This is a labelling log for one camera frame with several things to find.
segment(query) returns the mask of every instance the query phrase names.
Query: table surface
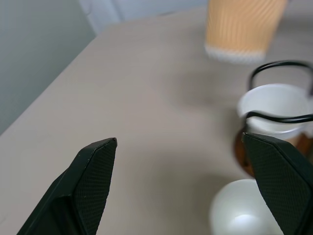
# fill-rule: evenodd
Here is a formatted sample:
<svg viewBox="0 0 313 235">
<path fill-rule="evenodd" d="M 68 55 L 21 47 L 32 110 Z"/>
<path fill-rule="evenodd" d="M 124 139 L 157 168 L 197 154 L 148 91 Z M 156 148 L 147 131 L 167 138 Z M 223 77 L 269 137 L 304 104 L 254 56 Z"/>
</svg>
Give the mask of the table surface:
<svg viewBox="0 0 313 235">
<path fill-rule="evenodd" d="M 291 3 L 267 61 L 313 61 L 311 8 Z M 99 235 L 209 234 L 214 194 L 248 178 L 232 143 L 256 65 L 209 59 L 205 18 L 198 8 L 105 30 L 0 136 L 0 234 L 16 234 L 76 153 L 108 137 L 118 148 Z M 258 84 L 307 77 L 272 69 Z"/>
</svg>

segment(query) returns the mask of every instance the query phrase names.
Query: white paper cup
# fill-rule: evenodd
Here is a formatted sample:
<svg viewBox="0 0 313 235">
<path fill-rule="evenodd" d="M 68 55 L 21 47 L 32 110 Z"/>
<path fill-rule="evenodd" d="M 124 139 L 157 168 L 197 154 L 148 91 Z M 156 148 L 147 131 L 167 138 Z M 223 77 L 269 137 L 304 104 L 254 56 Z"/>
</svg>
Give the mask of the white paper cup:
<svg viewBox="0 0 313 235">
<path fill-rule="evenodd" d="M 283 235 L 255 180 L 226 185 L 209 211 L 212 235 Z"/>
<path fill-rule="evenodd" d="M 276 117 L 296 117 L 311 113 L 307 92 L 288 84 L 268 84 L 248 91 L 240 99 L 237 112 L 244 118 L 250 111 Z M 248 132 L 289 140 L 300 135 L 305 123 L 284 124 L 251 117 L 247 120 L 247 127 Z"/>
</svg>

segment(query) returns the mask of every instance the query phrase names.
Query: striped paper cup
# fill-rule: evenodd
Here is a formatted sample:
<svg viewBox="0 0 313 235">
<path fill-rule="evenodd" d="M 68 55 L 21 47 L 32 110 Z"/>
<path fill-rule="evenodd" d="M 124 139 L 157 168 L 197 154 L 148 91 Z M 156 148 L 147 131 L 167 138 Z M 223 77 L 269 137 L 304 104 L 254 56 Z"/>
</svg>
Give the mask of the striped paper cup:
<svg viewBox="0 0 313 235">
<path fill-rule="evenodd" d="M 259 63 L 287 5 L 287 0 L 211 0 L 205 49 L 222 61 Z"/>
</svg>

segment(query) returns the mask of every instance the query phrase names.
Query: paper cup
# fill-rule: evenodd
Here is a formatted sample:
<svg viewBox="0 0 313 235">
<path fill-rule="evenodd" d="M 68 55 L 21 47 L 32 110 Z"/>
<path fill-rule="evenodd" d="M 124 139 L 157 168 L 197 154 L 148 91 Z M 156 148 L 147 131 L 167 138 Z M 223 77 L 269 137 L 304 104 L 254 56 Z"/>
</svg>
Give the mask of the paper cup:
<svg viewBox="0 0 313 235">
<path fill-rule="evenodd" d="M 263 61 L 286 4 L 287 0 L 211 0 L 207 53 L 232 63 Z"/>
<path fill-rule="evenodd" d="M 250 111 L 275 117 L 296 117 L 310 114 L 311 108 L 305 90 L 288 84 L 268 84 L 250 90 L 240 99 L 238 115 L 244 118 Z M 251 117 L 247 120 L 247 131 L 286 140 L 295 145 L 305 125 Z"/>
<path fill-rule="evenodd" d="M 209 211 L 212 235 L 283 235 L 255 180 L 226 185 Z"/>
</svg>

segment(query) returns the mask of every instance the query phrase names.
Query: wall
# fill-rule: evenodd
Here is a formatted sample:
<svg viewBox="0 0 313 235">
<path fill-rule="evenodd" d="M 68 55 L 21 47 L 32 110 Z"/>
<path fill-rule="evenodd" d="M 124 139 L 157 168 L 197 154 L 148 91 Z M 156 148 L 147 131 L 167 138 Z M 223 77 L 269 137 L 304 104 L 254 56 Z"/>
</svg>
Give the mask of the wall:
<svg viewBox="0 0 313 235">
<path fill-rule="evenodd" d="M 93 38 L 76 0 L 0 0 L 0 134 Z"/>
<path fill-rule="evenodd" d="M 79 0 L 97 34 L 110 24 L 206 6 L 207 2 L 208 0 Z"/>
</svg>

